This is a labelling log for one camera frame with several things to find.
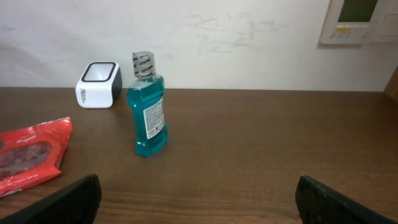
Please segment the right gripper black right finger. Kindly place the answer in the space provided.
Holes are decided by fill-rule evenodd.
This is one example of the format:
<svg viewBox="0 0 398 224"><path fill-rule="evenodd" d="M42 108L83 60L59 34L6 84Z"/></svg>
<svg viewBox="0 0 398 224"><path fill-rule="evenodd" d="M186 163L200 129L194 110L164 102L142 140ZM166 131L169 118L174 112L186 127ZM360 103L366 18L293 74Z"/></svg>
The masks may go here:
<svg viewBox="0 0 398 224"><path fill-rule="evenodd" d="M308 175L299 178L295 203L303 224L397 224Z"/></svg>

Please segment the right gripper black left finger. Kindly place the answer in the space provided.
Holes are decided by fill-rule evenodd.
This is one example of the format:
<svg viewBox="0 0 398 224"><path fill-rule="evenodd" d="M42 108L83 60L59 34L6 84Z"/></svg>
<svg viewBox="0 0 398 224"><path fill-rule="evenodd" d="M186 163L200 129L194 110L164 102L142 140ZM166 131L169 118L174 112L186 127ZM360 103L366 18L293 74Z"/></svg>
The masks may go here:
<svg viewBox="0 0 398 224"><path fill-rule="evenodd" d="M28 207L1 219L1 224L92 224L101 201L101 185L89 174Z"/></svg>

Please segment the red snack bag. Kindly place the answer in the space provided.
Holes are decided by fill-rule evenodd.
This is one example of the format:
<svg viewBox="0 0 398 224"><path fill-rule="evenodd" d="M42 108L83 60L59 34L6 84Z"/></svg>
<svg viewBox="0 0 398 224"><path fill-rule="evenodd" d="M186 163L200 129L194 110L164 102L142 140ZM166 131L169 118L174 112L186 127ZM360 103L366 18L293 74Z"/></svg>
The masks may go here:
<svg viewBox="0 0 398 224"><path fill-rule="evenodd" d="M72 133L69 117L1 134L1 197L58 177Z"/></svg>

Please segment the white barcode scanner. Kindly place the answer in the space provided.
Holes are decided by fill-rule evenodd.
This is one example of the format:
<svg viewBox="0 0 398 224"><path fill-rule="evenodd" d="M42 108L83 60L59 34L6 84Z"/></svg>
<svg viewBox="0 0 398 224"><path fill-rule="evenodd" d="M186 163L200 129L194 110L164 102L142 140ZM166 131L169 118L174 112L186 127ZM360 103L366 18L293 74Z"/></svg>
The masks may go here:
<svg viewBox="0 0 398 224"><path fill-rule="evenodd" d="M122 87L121 69L117 62L92 62L76 84L76 99L82 108L110 108Z"/></svg>

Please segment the white wall control panel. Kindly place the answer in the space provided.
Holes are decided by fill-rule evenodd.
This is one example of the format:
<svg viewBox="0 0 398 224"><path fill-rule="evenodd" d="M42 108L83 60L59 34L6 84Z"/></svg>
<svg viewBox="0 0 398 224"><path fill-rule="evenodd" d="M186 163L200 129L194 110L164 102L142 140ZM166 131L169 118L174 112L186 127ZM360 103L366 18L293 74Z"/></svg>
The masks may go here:
<svg viewBox="0 0 398 224"><path fill-rule="evenodd" d="M397 0L331 0L319 43L397 43Z"/></svg>

